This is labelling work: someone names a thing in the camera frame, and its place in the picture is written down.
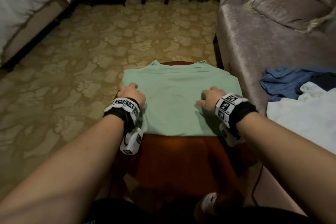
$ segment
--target forearm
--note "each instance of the forearm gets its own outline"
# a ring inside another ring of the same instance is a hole
[[[63,223],[80,221],[111,167],[123,125],[123,120],[108,115],[63,147],[1,202],[0,216],[14,212],[26,219],[23,209],[32,207],[36,210],[29,210],[29,216],[38,221],[30,223],[56,223],[57,218]],[[12,218],[6,220],[14,223]]]
[[[252,112],[237,129],[297,203],[326,223],[335,223],[336,156]]]

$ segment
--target patterned carpet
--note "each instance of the patterned carpet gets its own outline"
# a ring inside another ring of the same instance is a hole
[[[80,4],[0,81],[0,199],[102,117],[124,69],[206,60],[217,1]]]

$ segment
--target blue garment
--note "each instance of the blue garment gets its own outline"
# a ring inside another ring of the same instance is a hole
[[[271,95],[270,101],[279,101],[281,98],[297,99],[299,95],[295,92],[297,86],[308,82],[313,75],[323,73],[335,73],[335,69],[309,67],[302,69],[292,69],[278,67],[275,69],[265,69],[265,73],[260,80],[262,88]]]

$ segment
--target bed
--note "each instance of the bed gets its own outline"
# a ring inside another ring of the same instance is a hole
[[[0,64],[10,60],[74,0],[0,0]]]

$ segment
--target mint green shirt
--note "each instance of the mint green shirt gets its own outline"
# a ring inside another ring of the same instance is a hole
[[[201,61],[192,65],[167,66],[158,61],[140,69],[125,70],[123,83],[139,85],[145,94],[142,131],[165,136],[220,135],[220,120],[196,106],[201,92],[217,86],[227,93],[242,94],[238,79]]]

